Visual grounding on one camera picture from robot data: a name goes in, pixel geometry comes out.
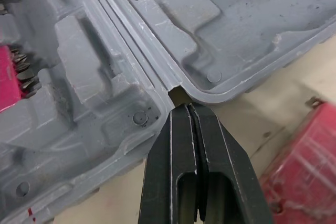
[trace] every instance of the gray plastic tool case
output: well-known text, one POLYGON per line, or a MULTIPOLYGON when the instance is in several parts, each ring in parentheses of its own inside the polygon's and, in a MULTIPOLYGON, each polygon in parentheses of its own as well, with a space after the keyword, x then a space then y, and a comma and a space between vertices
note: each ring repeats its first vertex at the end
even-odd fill
POLYGON ((0 113, 1 223, 50 220, 142 161, 182 86, 227 101, 336 31, 336 0, 20 0, 0 43, 36 94, 0 113))

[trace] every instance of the pink object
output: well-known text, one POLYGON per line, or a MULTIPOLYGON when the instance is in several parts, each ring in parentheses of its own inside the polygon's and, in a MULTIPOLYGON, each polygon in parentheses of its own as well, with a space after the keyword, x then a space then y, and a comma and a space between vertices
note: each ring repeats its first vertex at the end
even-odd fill
POLYGON ((336 223, 336 108, 324 103, 260 179, 277 224, 336 223))
POLYGON ((21 100, 21 90, 7 46, 0 47, 0 112, 21 100))

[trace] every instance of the black clamp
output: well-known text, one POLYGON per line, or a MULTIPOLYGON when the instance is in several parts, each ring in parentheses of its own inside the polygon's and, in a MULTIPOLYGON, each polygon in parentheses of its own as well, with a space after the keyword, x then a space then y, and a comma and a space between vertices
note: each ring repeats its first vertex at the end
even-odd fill
POLYGON ((273 223, 251 162, 213 111, 174 109, 150 150, 138 224, 273 223))

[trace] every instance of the red marking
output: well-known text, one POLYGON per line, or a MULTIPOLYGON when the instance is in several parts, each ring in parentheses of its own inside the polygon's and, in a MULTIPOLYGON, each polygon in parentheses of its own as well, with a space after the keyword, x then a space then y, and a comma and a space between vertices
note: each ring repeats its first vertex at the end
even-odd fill
POLYGON ((28 214, 29 214, 29 216, 33 215, 33 211, 31 210, 31 208, 28 209, 28 214))
POLYGON ((33 215, 33 211, 31 210, 30 207, 29 207, 29 209, 28 209, 28 214, 29 214, 29 216, 32 216, 32 215, 33 215))

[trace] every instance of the floor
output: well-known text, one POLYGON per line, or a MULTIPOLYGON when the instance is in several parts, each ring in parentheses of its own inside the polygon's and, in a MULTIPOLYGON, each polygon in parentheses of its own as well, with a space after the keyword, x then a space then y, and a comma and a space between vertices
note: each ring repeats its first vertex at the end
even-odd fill
MULTIPOLYGON (((336 103, 336 89, 330 88, 336 83, 335 55, 336 37, 333 37, 275 72, 255 90, 212 106, 248 153, 257 176, 310 111, 306 101, 317 96, 336 103)), ((178 92, 177 98, 185 100, 178 92)), ((84 202, 65 210, 54 223, 137 223, 143 172, 144 163, 114 178, 84 202)))

